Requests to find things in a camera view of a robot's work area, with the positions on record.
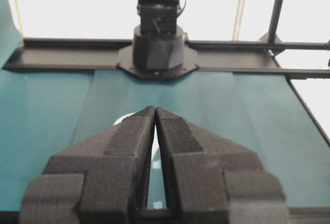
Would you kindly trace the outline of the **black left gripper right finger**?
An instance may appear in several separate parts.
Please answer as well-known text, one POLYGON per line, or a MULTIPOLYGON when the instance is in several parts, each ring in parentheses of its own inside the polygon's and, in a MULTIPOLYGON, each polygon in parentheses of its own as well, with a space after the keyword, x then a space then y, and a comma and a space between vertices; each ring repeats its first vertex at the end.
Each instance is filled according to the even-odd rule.
POLYGON ((183 223, 288 223, 279 179, 257 153, 156 109, 167 205, 183 223))

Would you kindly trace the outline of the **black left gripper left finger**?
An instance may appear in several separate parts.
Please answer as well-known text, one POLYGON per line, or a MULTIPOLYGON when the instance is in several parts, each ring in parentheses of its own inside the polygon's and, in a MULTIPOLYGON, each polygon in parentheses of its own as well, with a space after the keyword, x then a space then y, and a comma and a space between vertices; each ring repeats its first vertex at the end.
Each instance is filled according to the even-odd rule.
POLYGON ((145 207, 155 109, 52 155, 25 190, 20 223, 128 223, 145 207))

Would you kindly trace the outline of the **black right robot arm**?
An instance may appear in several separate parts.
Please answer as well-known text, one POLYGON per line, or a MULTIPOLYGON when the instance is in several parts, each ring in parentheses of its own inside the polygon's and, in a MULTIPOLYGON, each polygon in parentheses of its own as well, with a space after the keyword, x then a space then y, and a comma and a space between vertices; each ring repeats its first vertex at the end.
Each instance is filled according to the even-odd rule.
POLYGON ((177 25, 180 0, 138 0, 140 25, 130 46, 119 50, 118 68, 140 79, 170 80, 198 69, 197 51, 177 25))

